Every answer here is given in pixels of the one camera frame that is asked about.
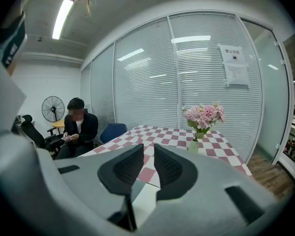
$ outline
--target black suit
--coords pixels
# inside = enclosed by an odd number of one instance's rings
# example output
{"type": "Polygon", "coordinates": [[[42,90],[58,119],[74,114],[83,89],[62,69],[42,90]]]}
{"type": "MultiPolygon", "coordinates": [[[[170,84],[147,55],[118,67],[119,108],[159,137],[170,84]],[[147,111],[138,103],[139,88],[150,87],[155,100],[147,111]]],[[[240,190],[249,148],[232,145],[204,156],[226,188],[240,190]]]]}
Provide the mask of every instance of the black suit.
{"type": "Polygon", "coordinates": [[[72,142],[65,143],[65,145],[61,147],[56,159],[77,157],[92,150],[92,143],[85,144],[85,142],[91,141],[95,138],[97,135],[97,129],[98,120],[95,115],[89,113],[84,114],[80,133],[78,133],[77,124],[72,120],[72,116],[67,115],[64,118],[64,133],[67,132],[68,135],[79,134],[79,139],[77,144],[72,142]]]}

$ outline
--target black jacket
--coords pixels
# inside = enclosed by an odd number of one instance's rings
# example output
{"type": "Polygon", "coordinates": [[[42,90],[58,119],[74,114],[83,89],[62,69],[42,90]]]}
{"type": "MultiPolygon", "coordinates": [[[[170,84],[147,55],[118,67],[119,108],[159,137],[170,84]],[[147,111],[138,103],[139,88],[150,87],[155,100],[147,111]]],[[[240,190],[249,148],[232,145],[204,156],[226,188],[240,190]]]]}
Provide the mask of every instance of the black jacket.
{"type": "MultiPolygon", "coordinates": [[[[95,115],[85,113],[84,120],[81,125],[81,133],[79,134],[78,142],[84,143],[85,141],[90,141],[97,135],[98,120],[95,115]]],[[[78,128],[75,121],[72,120],[72,116],[67,115],[64,118],[64,132],[68,135],[78,134],[78,128]]]]}

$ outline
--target checkered tablecloth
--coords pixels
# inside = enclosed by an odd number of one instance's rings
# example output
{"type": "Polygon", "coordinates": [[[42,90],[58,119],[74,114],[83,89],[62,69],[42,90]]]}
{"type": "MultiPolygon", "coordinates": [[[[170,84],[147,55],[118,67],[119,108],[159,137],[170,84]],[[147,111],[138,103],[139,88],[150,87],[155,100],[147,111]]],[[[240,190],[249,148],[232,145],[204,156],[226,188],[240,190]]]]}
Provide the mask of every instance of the checkered tablecloth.
{"type": "MultiPolygon", "coordinates": [[[[138,179],[160,187],[159,177],[154,167],[154,143],[187,150],[193,137],[194,133],[192,133],[192,130],[139,125],[110,142],[91,150],[83,156],[105,153],[130,145],[143,144],[144,166],[138,179]]],[[[207,132],[205,137],[199,142],[198,153],[221,159],[244,174],[251,176],[251,172],[236,150],[218,131],[207,132]]]]}

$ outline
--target black hair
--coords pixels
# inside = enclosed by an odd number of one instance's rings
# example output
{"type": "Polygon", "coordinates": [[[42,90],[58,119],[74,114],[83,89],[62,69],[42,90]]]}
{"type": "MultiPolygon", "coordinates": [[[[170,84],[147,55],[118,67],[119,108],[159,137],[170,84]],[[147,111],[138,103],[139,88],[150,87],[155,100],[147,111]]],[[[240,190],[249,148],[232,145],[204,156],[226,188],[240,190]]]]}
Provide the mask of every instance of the black hair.
{"type": "Polygon", "coordinates": [[[69,101],[67,109],[83,109],[84,101],[80,98],[73,98],[69,101]]]}

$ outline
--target chair backrest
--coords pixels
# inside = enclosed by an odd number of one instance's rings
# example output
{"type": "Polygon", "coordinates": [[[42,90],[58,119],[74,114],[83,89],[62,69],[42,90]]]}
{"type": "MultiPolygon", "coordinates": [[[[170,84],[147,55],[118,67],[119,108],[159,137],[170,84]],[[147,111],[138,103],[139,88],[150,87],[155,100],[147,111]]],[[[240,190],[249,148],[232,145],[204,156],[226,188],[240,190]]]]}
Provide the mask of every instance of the chair backrest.
{"type": "Polygon", "coordinates": [[[33,119],[30,115],[22,116],[25,121],[21,124],[21,129],[23,132],[31,138],[39,148],[45,148],[44,137],[36,130],[33,123],[33,119]]]}
{"type": "Polygon", "coordinates": [[[101,133],[99,139],[102,143],[107,143],[127,132],[127,126],[123,123],[109,123],[101,133]]]}

